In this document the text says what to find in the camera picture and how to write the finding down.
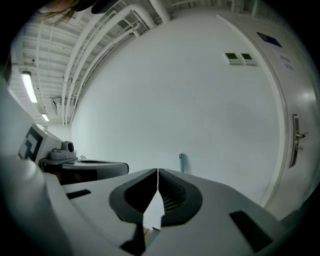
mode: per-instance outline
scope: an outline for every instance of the white wall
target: white wall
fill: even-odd
[[[84,94],[71,129],[79,154],[120,161],[130,172],[179,170],[227,184],[255,202],[272,179],[279,148],[273,91],[252,54],[212,10],[177,14],[122,43]]]
[[[40,125],[46,128],[50,133],[52,133],[54,136],[58,137],[62,141],[73,142],[70,126],[63,126],[62,123],[50,122],[40,123]]]

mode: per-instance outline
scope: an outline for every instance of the door handle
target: door handle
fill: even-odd
[[[298,139],[303,139],[303,138],[309,136],[309,134],[310,134],[309,132],[305,132],[304,134],[297,133],[295,135],[295,137],[298,138]]]
[[[297,161],[298,151],[304,150],[304,147],[299,145],[299,139],[303,139],[307,136],[309,136],[309,132],[300,133],[299,130],[299,117],[297,114],[292,115],[293,118],[293,146],[292,146],[292,155],[291,155],[291,161],[289,168],[294,166]]]

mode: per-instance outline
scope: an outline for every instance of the black panel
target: black panel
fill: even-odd
[[[143,214],[157,192],[157,182],[157,169],[152,169],[116,187],[109,197],[111,208],[121,220],[142,224]]]
[[[96,169],[61,169],[60,165],[44,164],[43,171],[57,177],[61,185],[75,184],[82,182],[94,182],[98,180]]]
[[[165,211],[161,219],[162,227],[186,223],[202,205],[202,194],[195,185],[164,169],[159,169],[159,192]]]
[[[272,243],[271,238],[245,212],[236,211],[230,213],[230,217],[255,253]]]
[[[79,191],[76,191],[76,192],[66,193],[66,196],[69,199],[74,199],[74,198],[79,198],[79,197],[82,197],[82,196],[85,196],[85,195],[88,195],[88,194],[91,194],[91,191],[88,190],[88,189],[83,189],[83,190],[79,190]]]
[[[105,163],[110,163],[110,162],[107,162],[107,161],[97,161],[97,160],[77,160],[78,163],[81,163],[81,164],[105,164]]]
[[[146,250],[144,227],[141,224],[137,224],[132,240],[125,242],[121,249],[131,253],[133,255],[141,255]]]
[[[29,135],[31,135],[34,139],[35,139],[35,147],[33,152],[31,151],[33,144],[28,140]],[[37,131],[35,129],[33,129],[32,127],[30,127],[28,133],[26,134],[26,141],[25,141],[25,146],[26,146],[26,151],[24,155],[21,155],[19,152],[19,157],[22,159],[30,159],[33,162],[36,161],[37,155],[38,155],[38,151],[40,148],[40,145],[43,141],[43,138],[40,136],[40,134],[37,133]]]

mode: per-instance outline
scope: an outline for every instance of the door frame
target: door frame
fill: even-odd
[[[271,22],[267,22],[264,20],[262,21],[251,16],[246,17],[243,15],[236,14],[217,14],[216,16],[218,19],[220,19],[221,21],[226,23],[230,28],[232,28],[251,48],[254,55],[257,57],[257,59],[259,59],[259,63],[261,64],[261,67],[264,69],[267,75],[267,78],[275,96],[276,108],[278,111],[279,118],[279,149],[270,185],[264,195],[264,198],[260,202],[261,207],[267,208],[270,205],[273,198],[275,197],[282,176],[286,169],[286,163],[288,161],[288,158],[291,157],[291,155],[289,154],[289,151],[291,151],[291,149],[289,149],[289,127],[291,124],[289,122],[288,107],[280,80],[267,55],[264,53],[261,47],[251,38],[251,36],[243,28],[236,24],[232,19],[234,17],[241,17],[242,19],[247,19],[250,22],[262,23],[264,25],[272,27],[273,29],[277,28],[275,28]]]

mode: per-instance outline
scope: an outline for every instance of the black rubber pad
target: black rubber pad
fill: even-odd
[[[230,217],[255,253],[272,243],[271,238],[245,212],[236,211],[230,213]]]
[[[89,191],[88,189],[83,189],[76,192],[67,193],[66,196],[69,199],[74,199],[74,198],[79,198],[88,194],[91,194],[91,191]]]

